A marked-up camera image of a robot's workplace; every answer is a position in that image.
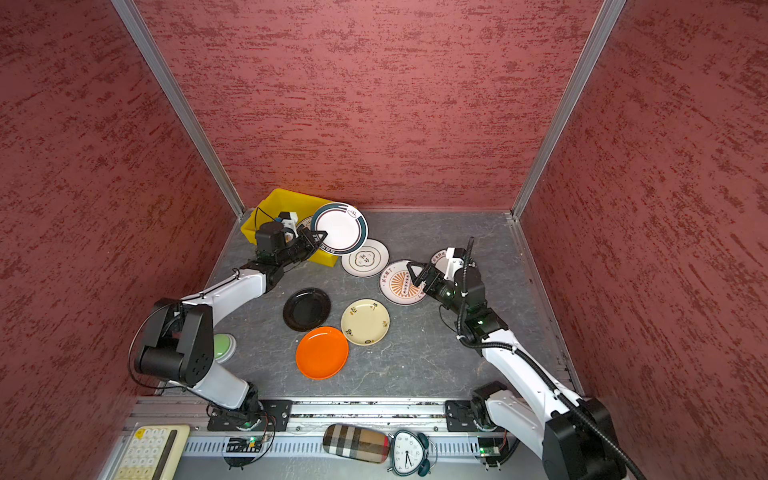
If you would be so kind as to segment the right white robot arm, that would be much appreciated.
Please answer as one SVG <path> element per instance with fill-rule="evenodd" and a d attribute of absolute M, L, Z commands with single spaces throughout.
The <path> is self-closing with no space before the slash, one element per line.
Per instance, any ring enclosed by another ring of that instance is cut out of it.
<path fill-rule="evenodd" d="M 550 479 L 624 479 L 629 472 L 607 409 L 549 374 L 489 307 L 478 269 L 446 278 L 435 265 L 409 262 L 412 283 L 457 316 L 459 342 L 508 381 L 482 394 L 482 416 L 536 454 Z"/>

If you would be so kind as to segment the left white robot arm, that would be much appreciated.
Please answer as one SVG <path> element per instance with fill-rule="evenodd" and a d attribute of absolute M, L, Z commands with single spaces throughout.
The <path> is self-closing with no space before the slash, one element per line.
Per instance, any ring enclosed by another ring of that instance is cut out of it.
<path fill-rule="evenodd" d="M 247 429 L 261 417 L 256 387 L 215 360 L 214 327 L 225 317 L 270 292 L 290 266 L 308 260 L 327 233 L 280 221 L 256 231 L 253 259 L 213 287 L 182 299 L 161 299 L 143 324 L 137 346 L 129 348 L 129 371 L 166 381 L 206 400 Z"/>

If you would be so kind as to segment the green red ring plate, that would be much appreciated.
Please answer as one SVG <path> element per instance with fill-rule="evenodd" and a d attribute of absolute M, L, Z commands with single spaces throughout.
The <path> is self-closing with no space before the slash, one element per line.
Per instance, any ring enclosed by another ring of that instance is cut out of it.
<path fill-rule="evenodd" d="M 369 226 L 363 214 L 354 206 L 331 202 L 313 215 L 311 229 L 325 231 L 327 236 L 320 249 L 328 254 L 343 256 L 356 252 L 368 239 Z"/>

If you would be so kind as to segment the green rim HAO SHI plate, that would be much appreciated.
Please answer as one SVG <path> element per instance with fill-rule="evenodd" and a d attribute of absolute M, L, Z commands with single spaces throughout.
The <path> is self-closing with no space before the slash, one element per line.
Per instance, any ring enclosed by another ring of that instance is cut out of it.
<path fill-rule="evenodd" d="M 446 266 L 446 249 L 442 249 L 438 252 L 436 252 L 431 259 L 431 263 L 435 264 L 436 267 L 441 271 L 443 275 L 445 275 L 445 266 Z"/>

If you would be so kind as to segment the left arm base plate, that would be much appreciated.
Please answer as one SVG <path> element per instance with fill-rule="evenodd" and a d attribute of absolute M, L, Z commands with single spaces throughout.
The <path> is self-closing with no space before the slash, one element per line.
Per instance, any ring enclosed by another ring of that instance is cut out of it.
<path fill-rule="evenodd" d="M 249 432 L 276 431 L 284 432 L 290 419 L 293 402 L 291 400 L 258 400 L 256 410 L 246 412 L 224 409 L 209 403 L 207 430 L 211 432 Z"/>

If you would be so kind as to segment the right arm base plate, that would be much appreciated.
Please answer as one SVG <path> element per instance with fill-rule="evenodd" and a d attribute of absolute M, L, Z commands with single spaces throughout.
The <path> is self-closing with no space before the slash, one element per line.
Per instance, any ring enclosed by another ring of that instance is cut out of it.
<path fill-rule="evenodd" d="M 479 432 L 470 400 L 446 400 L 444 402 L 444 414 L 449 432 Z"/>

